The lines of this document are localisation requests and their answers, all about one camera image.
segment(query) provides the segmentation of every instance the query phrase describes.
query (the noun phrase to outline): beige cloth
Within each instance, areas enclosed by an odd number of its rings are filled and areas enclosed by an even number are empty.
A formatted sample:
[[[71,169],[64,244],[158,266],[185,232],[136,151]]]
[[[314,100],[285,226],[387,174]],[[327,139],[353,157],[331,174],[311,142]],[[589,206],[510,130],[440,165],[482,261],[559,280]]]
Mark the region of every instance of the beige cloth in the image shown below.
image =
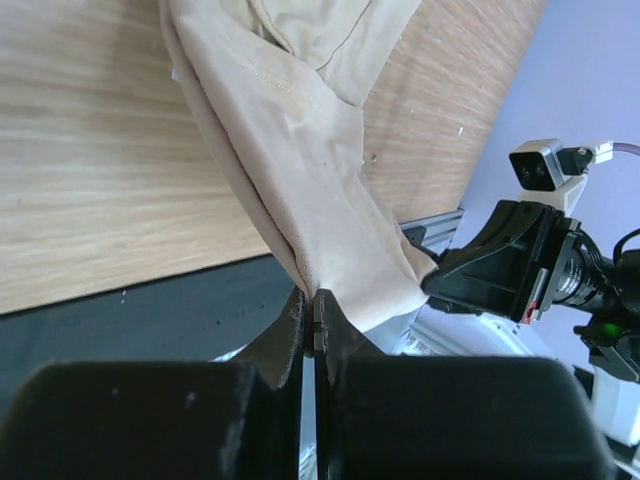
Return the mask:
[[[362,104],[419,3],[160,0],[189,107],[258,232],[363,331],[422,305],[434,268],[360,171]]]

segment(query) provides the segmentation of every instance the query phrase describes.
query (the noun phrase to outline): green led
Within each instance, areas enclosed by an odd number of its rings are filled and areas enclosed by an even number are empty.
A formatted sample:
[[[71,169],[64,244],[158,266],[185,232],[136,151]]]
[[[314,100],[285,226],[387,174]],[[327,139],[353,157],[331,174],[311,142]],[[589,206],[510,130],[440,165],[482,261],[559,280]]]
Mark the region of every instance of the green led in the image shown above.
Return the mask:
[[[604,333],[606,333],[610,337],[617,337],[622,333],[622,328],[620,328],[618,325],[615,325],[613,323],[605,323],[602,326],[602,330],[604,331]]]

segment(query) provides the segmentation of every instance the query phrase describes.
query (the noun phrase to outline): wood grain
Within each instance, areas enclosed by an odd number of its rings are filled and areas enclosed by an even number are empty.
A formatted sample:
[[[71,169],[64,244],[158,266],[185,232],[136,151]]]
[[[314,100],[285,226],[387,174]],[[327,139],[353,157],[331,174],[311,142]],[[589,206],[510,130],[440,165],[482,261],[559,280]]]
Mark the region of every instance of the wood grain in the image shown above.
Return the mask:
[[[423,0],[365,106],[365,172],[400,220],[457,206],[544,3]],[[155,0],[0,13],[0,313],[268,251],[170,79]]]

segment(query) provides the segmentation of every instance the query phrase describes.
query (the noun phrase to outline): cable connector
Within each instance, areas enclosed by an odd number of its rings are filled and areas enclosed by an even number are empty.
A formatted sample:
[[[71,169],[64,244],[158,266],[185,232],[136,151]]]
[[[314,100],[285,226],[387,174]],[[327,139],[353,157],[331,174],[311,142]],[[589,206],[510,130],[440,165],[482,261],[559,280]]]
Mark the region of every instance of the cable connector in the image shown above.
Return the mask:
[[[608,162],[613,158],[613,142],[602,142],[586,147],[593,153],[591,163],[598,164]]]

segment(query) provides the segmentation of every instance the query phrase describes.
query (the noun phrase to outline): fabric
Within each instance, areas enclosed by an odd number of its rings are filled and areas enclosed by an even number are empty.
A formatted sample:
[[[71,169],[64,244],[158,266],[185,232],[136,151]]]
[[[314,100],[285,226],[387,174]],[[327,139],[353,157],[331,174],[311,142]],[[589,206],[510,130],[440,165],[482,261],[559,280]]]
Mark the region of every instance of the fabric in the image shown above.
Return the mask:
[[[189,107],[256,229],[362,331],[421,306],[435,267],[361,175],[361,107],[418,4],[160,0]]]

